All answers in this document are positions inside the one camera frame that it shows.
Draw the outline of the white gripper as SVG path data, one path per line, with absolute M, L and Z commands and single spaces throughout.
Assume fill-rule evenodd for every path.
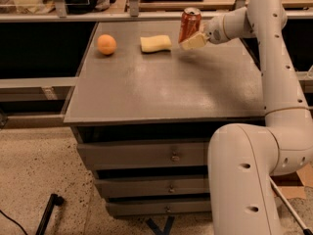
M 213 44 L 225 43 L 229 40 L 224 31 L 224 17 L 217 16 L 204 24 L 203 32 L 196 32 L 191 37 L 180 43 L 183 50 L 191 50 L 203 47 L 207 38 Z

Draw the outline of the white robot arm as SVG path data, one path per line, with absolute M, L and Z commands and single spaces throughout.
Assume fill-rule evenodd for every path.
M 286 23 L 281 0 L 249 0 L 180 43 L 188 50 L 242 37 L 258 42 L 265 123 L 224 125 L 208 145 L 214 235 L 282 235 L 271 178 L 313 159 L 313 119 L 282 36 Z

